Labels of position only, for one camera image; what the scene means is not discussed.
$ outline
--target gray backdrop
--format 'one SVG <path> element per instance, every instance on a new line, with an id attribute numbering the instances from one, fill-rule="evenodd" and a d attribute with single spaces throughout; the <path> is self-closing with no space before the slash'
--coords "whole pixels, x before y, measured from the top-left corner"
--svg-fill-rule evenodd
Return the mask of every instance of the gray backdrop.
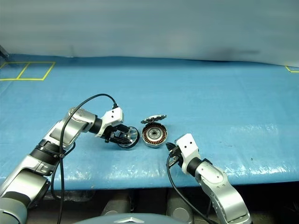
<path id="1" fill-rule="evenodd" d="M 299 67 L 299 0 L 1 0 L 9 53 Z"/>

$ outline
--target electric motor stator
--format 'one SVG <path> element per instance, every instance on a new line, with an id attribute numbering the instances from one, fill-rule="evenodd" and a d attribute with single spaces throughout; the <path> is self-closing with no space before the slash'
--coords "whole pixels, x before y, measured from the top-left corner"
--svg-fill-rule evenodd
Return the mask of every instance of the electric motor stator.
<path id="1" fill-rule="evenodd" d="M 155 121 L 166 118 L 166 115 L 154 115 L 141 121 L 146 126 L 142 130 L 142 139 L 149 147 L 159 147 L 167 138 L 167 129 Z"/>

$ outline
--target black cable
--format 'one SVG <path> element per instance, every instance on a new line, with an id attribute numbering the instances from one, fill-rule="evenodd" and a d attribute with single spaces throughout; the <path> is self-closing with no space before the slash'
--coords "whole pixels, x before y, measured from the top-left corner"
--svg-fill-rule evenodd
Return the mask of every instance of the black cable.
<path id="1" fill-rule="evenodd" d="M 210 199 L 209 205 L 207 206 L 206 210 L 206 217 L 209 218 L 210 211 L 211 211 L 211 206 L 212 206 L 212 200 Z"/>
<path id="2" fill-rule="evenodd" d="M 59 209 L 59 215 L 58 215 L 58 220 L 57 220 L 57 224 L 60 224 L 61 222 L 61 218 L 62 218 L 62 209 L 63 209 L 63 204 L 64 204 L 64 164 L 63 164 L 63 158 L 65 157 L 65 154 L 63 153 L 63 141 L 64 141 L 64 131 L 65 128 L 67 126 L 67 124 L 69 123 L 69 121 L 71 120 L 72 116 L 77 112 L 77 110 L 80 109 L 80 107 L 82 107 L 84 104 L 86 104 L 88 101 L 96 98 L 96 97 L 100 97 L 100 96 L 106 96 L 109 97 L 110 99 L 112 99 L 113 101 L 113 108 L 117 107 L 117 103 L 116 101 L 109 96 L 108 94 L 105 93 L 100 93 L 97 95 L 94 95 L 86 100 L 84 100 L 81 104 L 79 104 L 69 115 L 69 117 L 66 119 L 64 125 L 62 126 L 61 129 L 61 133 L 60 133 L 60 141 L 59 141 L 59 162 L 60 162 L 60 175 L 61 175 L 61 196 L 60 196 L 60 209 Z"/>
<path id="3" fill-rule="evenodd" d="M 71 151 L 74 150 L 74 148 L 76 147 L 76 143 L 74 142 L 72 148 L 70 150 L 68 150 L 64 155 L 67 156 Z M 52 173 L 52 177 L 51 177 L 51 185 L 50 185 L 50 192 L 52 194 L 52 197 L 56 200 L 60 200 L 60 196 L 57 196 L 54 192 L 54 179 L 55 179 L 55 174 L 56 174 L 56 171 L 57 171 L 57 167 L 59 165 L 60 162 L 58 162 L 56 164 L 56 166 L 54 167 L 54 170 L 53 170 L 53 173 Z"/>
<path id="4" fill-rule="evenodd" d="M 169 159 L 170 159 L 170 155 L 167 158 L 167 162 L 166 162 L 166 168 L 167 168 L 167 175 L 169 178 L 169 181 L 172 185 L 172 187 L 175 189 L 175 191 L 177 192 L 177 194 L 183 199 L 184 202 L 186 202 L 195 212 L 197 212 L 199 214 L 199 216 L 201 216 L 207 223 L 209 224 L 217 224 L 215 221 L 209 219 L 208 217 L 206 217 L 204 214 L 202 214 L 197 208 L 195 208 L 189 201 L 187 198 L 185 198 L 185 196 L 177 189 L 176 185 L 174 184 L 171 174 L 170 174 L 170 168 L 169 168 Z"/>

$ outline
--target blue tarp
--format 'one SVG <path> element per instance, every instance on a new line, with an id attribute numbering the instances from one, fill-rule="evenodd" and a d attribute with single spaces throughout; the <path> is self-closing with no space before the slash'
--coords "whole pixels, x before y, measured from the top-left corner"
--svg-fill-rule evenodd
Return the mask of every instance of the blue tarp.
<path id="1" fill-rule="evenodd" d="M 5 64 L 0 79 L 23 71 L 20 79 L 44 80 L 0 81 L 0 183 L 69 108 L 97 93 L 111 94 L 124 124 L 139 131 L 145 117 L 167 114 L 161 121 L 167 140 L 191 133 L 201 157 L 225 170 L 232 184 L 299 180 L 299 73 L 284 66 L 130 57 L 11 60 L 24 63 Z M 34 61 L 45 63 L 24 70 Z M 101 117 L 111 107 L 98 98 L 83 108 Z M 64 160 L 66 189 L 170 186 L 165 145 L 150 148 L 140 139 L 123 150 L 91 133 L 76 143 Z M 178 186 L 198 186 L 178 166 L 171 172 Z M 55 180 L 58 189 L 58 173 Z"/>

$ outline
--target circular metal part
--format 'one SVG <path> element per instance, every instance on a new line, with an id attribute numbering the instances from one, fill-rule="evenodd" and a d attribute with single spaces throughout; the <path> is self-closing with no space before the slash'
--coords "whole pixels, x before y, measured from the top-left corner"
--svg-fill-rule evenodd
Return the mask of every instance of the circular metal part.
<path id="1" fill-rule="evenodd" d="M 128 127 L 129 131 L 127 133 L 120 132 L 118 137 L 128 139 L 131 143 L 130 144 L 118 144 L 122 148 L 132 148 L 135 146 L 139 140 L 139 132 L 135 127 Z"/>
<path id="2" fill-rule="evenodd" d="M 141 121 L 142 124 L 147 124 L 147 123 L 153 123 L 155 121 L 158 121 L 158 120 L 163 120 L 164 118 L 167 118 L 167 115 L 162 115 L 162 114 L 159 114 L 159 115 L 153 115 L 153 116 L 150 116 L 144 120 Z"/>
<path id="3" fill-rule="evenodd" d="M 167 129 L 159 123 L 147 124 L 142 130 L 142 139 L 149 147 L 159 147 L 167 138 Z"/>

